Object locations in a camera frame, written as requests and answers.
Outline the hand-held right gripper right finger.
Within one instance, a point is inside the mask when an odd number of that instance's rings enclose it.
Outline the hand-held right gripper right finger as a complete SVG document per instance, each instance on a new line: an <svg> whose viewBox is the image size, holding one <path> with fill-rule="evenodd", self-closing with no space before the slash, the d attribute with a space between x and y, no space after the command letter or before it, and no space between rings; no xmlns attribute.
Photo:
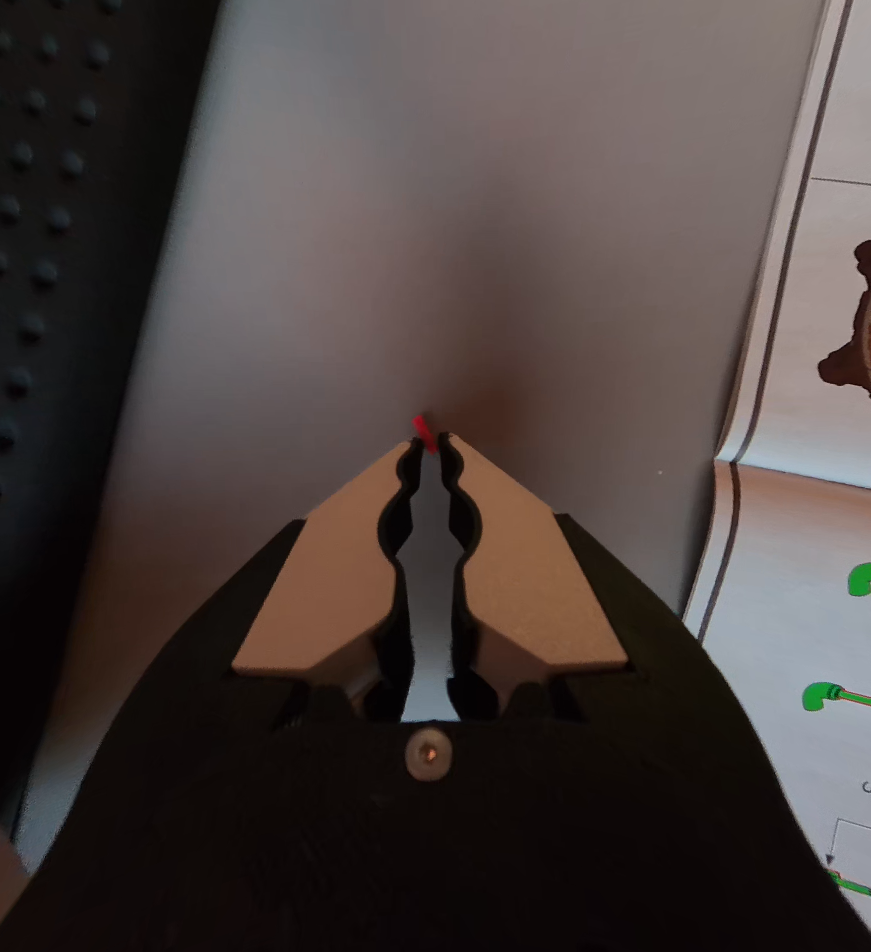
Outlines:
<svg viewBox="0 0 871 952"><path fill-rule="evenodd" d="M498 716L522 684L617 672L628 654L553 509L457 435L438 439L453 569L450 701Z"/></svg>

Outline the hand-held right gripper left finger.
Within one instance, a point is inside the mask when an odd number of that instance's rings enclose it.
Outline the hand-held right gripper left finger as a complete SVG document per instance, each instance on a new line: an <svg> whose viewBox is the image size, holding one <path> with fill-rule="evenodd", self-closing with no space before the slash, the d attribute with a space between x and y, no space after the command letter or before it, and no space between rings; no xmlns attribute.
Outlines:
<svg viewBox="0 0 871 952"><path fill-rule="evenodd" d="M413 680L405 571L421 441L397 444L313 509L233 662L237 675L338 687L367 719L401 719Z"/></svg>

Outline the lego instruction booklet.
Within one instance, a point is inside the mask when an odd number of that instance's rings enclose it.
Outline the lego instruction booklet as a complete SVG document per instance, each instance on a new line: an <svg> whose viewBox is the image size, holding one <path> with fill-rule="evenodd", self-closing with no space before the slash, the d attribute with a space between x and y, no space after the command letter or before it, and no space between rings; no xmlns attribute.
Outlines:
<svg viewBox="0 0 871 952"><path fill-rule="evenodd" d="M871 932L871 1L824 3L685 616Z"/></svg>

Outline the black dotted mat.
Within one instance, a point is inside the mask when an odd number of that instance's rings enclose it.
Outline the black dotted mat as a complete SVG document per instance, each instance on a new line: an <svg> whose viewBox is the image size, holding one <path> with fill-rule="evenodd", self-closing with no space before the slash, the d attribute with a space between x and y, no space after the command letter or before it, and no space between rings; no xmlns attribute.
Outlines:
<svg viewBox="0 0 871 952"><path fill-rule="evenodd" d="M0 827L61 671L215 1L0 1Z"/></svg>

